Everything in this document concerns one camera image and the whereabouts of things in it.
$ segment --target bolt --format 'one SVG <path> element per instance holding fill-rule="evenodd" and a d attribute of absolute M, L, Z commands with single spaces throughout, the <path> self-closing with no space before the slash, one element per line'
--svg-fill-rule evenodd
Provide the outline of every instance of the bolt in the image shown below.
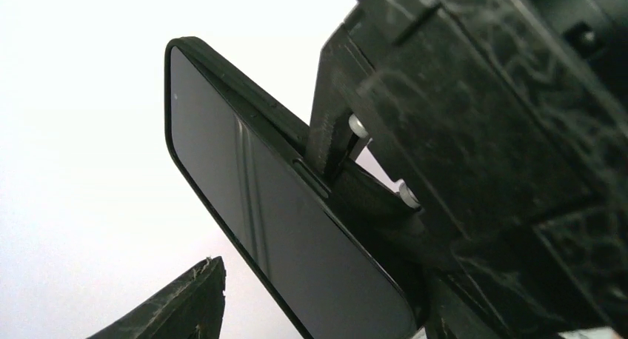
<path fill-rule="evenodd" d="M 399 197 L 401 197 L 401 200 L 403 200 L 408 207 L 413 209 L 421 208 L 421 204 L 416 199 L 416 196 L 414 196 L 412 190 L 403 181 L 401 182 L 401 185 L 399 185 Z"/>
<path fill-rule="evenodd" d="M 367 129 L 364 128 L 364 125 L 360 122 L 358 116 L 356 115 L 351 115 L 351 117 L 349 117 L 349 128 L 351 128 L 355 135 L 360 138 L 366 138 L 369 136 Z"/>

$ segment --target smartphone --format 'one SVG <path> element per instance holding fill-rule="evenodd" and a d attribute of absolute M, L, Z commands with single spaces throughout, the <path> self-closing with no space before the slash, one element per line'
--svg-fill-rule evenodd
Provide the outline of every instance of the smartphone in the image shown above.
<path fill-rule="evenodd" d="M 403 291 L 255 108 L 263 102 L 250 101 L 260 89 L 227 83 L 244 74 L 217 54 L 192 37 L 166 50 L 166 139 L 181 174 L 305 338 L 412 337 L 418 326 Z"/>

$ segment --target black phone case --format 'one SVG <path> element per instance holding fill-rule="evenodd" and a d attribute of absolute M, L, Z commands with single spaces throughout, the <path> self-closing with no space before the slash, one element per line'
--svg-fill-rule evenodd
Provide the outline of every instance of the black phone case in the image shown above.
<path fill-rule="evenodd" d="M 309 128 L 300 119 L 293 115 L 288 109 L 283 107 L 272 96 L 263 91 L 258 85 L 245 76 L 240 70 L 234 67 L 226 59 L 220 56 L 209 45 L 196 37 L 184 37 L 173 39 L 166 49 L 165 56 L 165 133 L 168 150 L 179 171 L 184 175 L 196 195 L 204 203 L 210 214 L 215 218 L 223 232 L 236 247 L 240 255 L 245 259 L 255 275 L 263 283 L 264 287 L 273 296 L 281 309 L 287 314 L 297 330 L 305 337 L 312 336 L 305 326 L 296 317 L 284 299 L 275 290 L 265 274 L 261 271 L 255 261 L 248 255 L 244 247 L 239 243 L 236 236 L 229 230 L 228 225 L 221 219 L 211 202 L 207 200 L 200 189 L 195 185 L 193 179 L 179 161 L 173 148 L 173 141 L 170 134 L 170 51 L 177 47 L 190 60 L 196 69 L 225 97 L 233 112 L 255 133 L 264 144 L 273 151 L 276 157 L 284 161 L 285 167 L 293 174 L 294 178 L 310 191 L 310 195 L 325 209 L 335 224 L 345 233 L 345 235 L 364 253 L 376 266 L 383 276 L 401 293 L 402 297 L 410 305 L 417 327 L 420 326 L 420 315 L 423 314 L 419 305 L 421 296 L 415 294 L 416 289 L 408 286 L 401 288 L 399 284 L 390 276 L 386 269 L 375 259 L 372 254 L 365 249 L 362 243 L 356 239 L 354 234 L 347 228 L 346 224 L 355 224 L 355 219 L 350 220 L 346 203 L 333 195 L 333 188 L 322 181 L 303 162 L 302 153 Z M 397 272 L 403 272 L 403 265 L 398 261 L 387 257 Z"/>

